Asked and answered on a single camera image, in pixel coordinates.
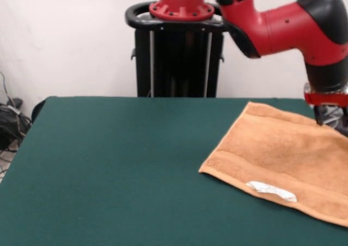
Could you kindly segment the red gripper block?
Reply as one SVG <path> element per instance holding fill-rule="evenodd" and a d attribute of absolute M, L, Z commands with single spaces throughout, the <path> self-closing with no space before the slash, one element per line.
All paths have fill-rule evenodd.
<path fill-rule="evenodd" d="M 309 105 L 314 106 L 314 116 L 318 125 L 323 125 L 321 106 L 347 106 L 347 94 L 342 93 L 305 93 L 304 99 Z"/>

